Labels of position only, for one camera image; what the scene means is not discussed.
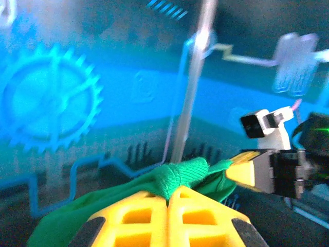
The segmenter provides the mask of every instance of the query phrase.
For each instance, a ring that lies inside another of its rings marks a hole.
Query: green cloth
[[[46,215],[30,236],[28,247],[67,247],[79,228],[99,210],[139,191],[148,191],[167,200],[180,186],[187,186],[221,202],[236,187],[226,179],[230,160],[209,167],[204,158],[179,164],[164,164],[123,185],[90,192]]]

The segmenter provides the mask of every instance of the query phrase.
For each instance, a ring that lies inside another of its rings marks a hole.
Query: white plastic part
[[[284,127],[284,122],[293,119],[294,112],[291,107],[283,107],[273,111],[274,115],[282,114],[283,119],[279,123],[278,128],[268,129],[264,131],[265,137],[258,139],[258,149],[291,149],[289,135]]]
[[[0,28],[10,27],[17,17],[16,0],[0,0]]]

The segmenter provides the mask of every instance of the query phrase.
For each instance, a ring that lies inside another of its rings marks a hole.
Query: vertical rod
[[[203,0],[202,3],[189,71],[189,83],[185,95],[184,106],[178,120],[174,149],[171,157],[171,162],[173,163],[181,162],[183,156],[191,123],[197,84],[204,64],[204,51],[209,43],[209,34],[216,12],[216,5],[217,0]]]

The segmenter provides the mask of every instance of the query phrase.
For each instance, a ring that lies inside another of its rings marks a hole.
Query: yellow object
[[[233,157],[233,164],[226,170],[226,177],[246,187],[255,187],[255,167],[252,159],[258,155],[259,152],[249,151]]]
[[[89,218],[105,218],[91,247],[244,247],[232,219],[247,216],[187,187],[164,198],[141,191]]]

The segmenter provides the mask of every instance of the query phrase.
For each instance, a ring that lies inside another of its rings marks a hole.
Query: gear
[[[56,45],[8,63],[0,78],[0,135],[11,139],[11,146],[55,152],[88,133],[100,113],[102,87],[84,61],[85,56],[74,58],[73,49],[62,54]]]

